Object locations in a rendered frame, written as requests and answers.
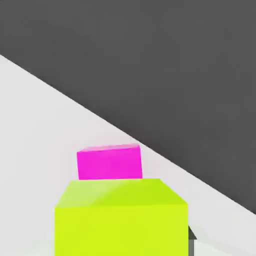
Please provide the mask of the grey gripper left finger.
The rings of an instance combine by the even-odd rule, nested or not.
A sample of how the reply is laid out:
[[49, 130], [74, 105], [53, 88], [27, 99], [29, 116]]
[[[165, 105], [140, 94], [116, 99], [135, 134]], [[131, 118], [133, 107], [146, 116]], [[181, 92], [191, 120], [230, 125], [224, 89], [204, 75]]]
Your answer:
[[3, 237], [3, 256], [54, 256], [54, 240], [41, 233], [18, 233]]

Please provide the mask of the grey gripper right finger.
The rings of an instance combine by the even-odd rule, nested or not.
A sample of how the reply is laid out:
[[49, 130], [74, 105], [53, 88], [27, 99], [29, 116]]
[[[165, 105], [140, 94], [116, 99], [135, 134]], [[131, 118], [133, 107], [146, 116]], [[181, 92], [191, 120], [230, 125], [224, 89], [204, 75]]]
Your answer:
[[223, 243], [198, 239], [188, 227], [188, 256], [250, 256], [250, 254]]

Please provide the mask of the small yellow-green cube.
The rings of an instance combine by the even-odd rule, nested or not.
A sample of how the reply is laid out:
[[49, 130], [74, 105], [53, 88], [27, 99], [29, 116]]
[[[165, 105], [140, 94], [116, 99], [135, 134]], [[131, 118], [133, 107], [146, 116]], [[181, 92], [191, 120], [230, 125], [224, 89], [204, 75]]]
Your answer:
[[160, 179], [73, 180], [54, 209], [54, 256], [188, 255], [188, 204]]

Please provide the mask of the small magenta cube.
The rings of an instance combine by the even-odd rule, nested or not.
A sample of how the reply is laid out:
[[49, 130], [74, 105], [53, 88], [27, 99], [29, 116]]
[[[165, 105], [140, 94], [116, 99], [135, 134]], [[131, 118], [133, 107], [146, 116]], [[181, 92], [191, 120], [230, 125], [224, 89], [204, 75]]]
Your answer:
[[141, 179], [141, 148], [138, 144], [89, 147], [76, 154], [80, 180]]

